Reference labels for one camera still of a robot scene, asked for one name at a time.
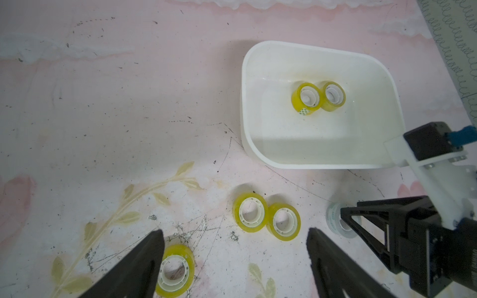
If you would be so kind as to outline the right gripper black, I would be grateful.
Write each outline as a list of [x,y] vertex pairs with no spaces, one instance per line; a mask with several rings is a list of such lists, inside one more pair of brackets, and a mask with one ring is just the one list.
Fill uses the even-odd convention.
[[[340,209],[342,220],[368,245],[390,272],[409,276],[410,287],[434,298],[455,282],[477,288],[477,222],[462,219],[454,230],[442,227],[427,196],[358,202]],[[356,217],[385,235],[381,243]]]

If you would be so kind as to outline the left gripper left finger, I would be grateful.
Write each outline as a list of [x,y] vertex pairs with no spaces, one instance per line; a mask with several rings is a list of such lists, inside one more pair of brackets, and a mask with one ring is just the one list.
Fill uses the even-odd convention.
[[85,291],[82,298],[151,298],[165,251],[161,230],[150,232],[133,250]]

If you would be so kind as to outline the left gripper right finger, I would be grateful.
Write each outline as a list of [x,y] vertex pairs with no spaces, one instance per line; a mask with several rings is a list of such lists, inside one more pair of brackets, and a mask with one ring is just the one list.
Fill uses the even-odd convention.
[[394,296],[318,228],[309,229],[306,246],[315,285],[321,298]]

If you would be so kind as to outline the yellow tape roll one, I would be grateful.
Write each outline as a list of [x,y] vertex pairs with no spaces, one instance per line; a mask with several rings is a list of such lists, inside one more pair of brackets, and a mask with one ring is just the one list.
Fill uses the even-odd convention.
[[193,252],[185,245],[166,248],[155,292],[162,298],[177,298],[192,285],[195,275]]

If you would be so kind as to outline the clear tape roll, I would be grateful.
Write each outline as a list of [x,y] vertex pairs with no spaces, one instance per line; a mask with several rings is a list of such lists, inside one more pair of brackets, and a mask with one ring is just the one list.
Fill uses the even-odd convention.
[[329,229],[336,235],[345,237],[348,239],[357,237],[357,233],[352,230],[352,228],[342,220],[340,211],[344,205],[340,203],[332,203],[326,211],[326,222]]

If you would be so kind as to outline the yellow tape roll four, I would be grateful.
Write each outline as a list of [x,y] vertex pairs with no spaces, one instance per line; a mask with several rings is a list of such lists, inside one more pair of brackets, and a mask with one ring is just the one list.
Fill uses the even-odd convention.
[[266,227],[277,239],[288,242],[295,239],[301,228],[298,211],[289,204],[274,203],[268,208]]

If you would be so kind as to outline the yellow tape roll three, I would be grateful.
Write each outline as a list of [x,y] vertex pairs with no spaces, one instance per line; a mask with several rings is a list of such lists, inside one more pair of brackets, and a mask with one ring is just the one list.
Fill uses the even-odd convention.
[[234,201],[232,214],[243,231],[255,233],[266,224],[268,206],[261,195],[254,192],[243,193]]

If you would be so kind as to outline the yellow tape roll six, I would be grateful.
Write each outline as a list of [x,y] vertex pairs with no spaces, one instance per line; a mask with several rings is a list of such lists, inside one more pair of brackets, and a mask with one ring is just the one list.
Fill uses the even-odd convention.
[[327,81],[321,84],[324,93],[322,108],[327,112],[333,112],[341,108],[346,102],[346,93],[338,83]]

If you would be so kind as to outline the yellow tape roll five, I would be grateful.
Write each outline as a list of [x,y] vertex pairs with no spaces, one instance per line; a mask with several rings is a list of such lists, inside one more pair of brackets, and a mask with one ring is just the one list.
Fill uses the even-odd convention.
[[323,91],[312,83],[300,84],[291,95],[292,106],[300,115],[311,115],[318,111],[324,99]]

